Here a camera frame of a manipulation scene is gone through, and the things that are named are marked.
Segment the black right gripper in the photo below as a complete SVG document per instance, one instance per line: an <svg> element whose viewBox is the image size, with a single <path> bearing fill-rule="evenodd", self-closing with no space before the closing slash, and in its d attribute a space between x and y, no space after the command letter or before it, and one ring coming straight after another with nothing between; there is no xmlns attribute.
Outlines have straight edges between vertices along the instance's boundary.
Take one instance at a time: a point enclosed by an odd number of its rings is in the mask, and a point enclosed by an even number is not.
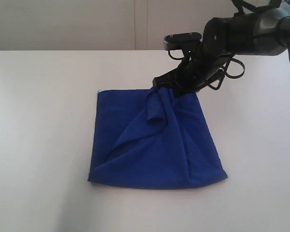
<svg viewBox="0 0 290 232"><path fill-rule="evenodd" d="M204 28L200 45L184 59L176 70L152 80L154 87L174 88L175 96L195 93L234 56L228 50L230 18L211 19Z"/></svg>

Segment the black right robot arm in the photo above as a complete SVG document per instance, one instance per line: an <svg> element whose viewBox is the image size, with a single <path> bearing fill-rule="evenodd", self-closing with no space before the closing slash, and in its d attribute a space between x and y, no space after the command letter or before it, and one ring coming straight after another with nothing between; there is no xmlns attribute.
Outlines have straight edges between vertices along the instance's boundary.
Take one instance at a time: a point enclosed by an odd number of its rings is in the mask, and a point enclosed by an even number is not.
<svg viewBox="0 0 290 232"><path fill-rule="evenodd" d="M173 70L153 79L153 86L166 87L176 95L195 93L205 87L220 89L230 75L231 62L244 63L236 55L277 56L288 51L290 62L290 15L279 8L251 14L236 13L230 18L212 18L202 34L171 34L164 38L167 52L181 50L183 57Z"/></svg>

